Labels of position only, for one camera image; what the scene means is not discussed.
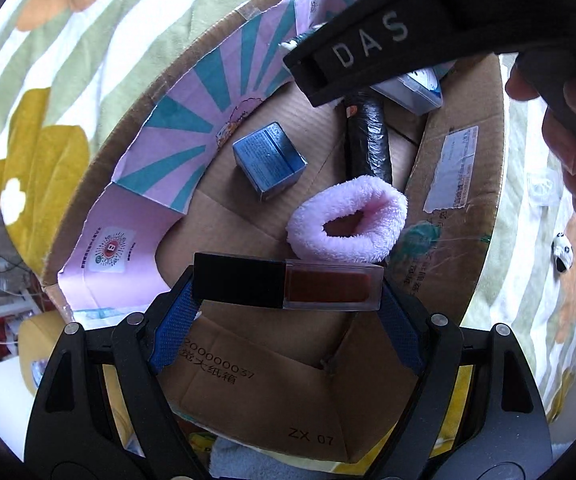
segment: black plastic roll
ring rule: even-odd
[[[358,90],[344,97],[346,106],[346,178],[378,176],[392,184],[388,128],[383,98],[377,92]]]

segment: pink scrunchie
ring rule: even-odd
[[[362,211],[364,217],[351,237],[324,231],[331,220]],[[329,187],[306,200],[290,217],[288,243],[302,260],[373,264],[395,245],[406,222],[408,201],[375,176],[360,176]]]

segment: blue textured pad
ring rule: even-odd
[[[199,306],[200,304],[193,298],[191,278],[155,332],[155,349],[150,358],[150,366],[156,374],[177,358],[177,352],[184,343]]]
[[[385,282],[382,286],[382,306],[378,310],[378,315],[399,360],[420,376],[426,363],[419,352],[419,336]]]

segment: metal screw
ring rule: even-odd
[[[143,321],[143,314],[141,312],[133,312],[132,314],[128,314],[126,318],[126,323],[129,325],[139,325]]]
[[[437,326],[446,326],[448,324],[448,318],[444,316],[444,314],[433,314],[433,317],[430,318],[430,321],[432,321],[433,325]]]
[[[503,323],[499,323],[495,326],[495,330],[499,335],[510,335],[510,328],[508,325],[504,325]]]
[[[63,329],[63,331],[69,335],[74,334],[77,330],[79,330],[79,323],[75,322],[68,323]]]

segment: blue box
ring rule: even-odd
[[[233,143],[237,165],[268,200],[292,186],[306,169],[306,159],[295,149],[279,123],[271,123]]]

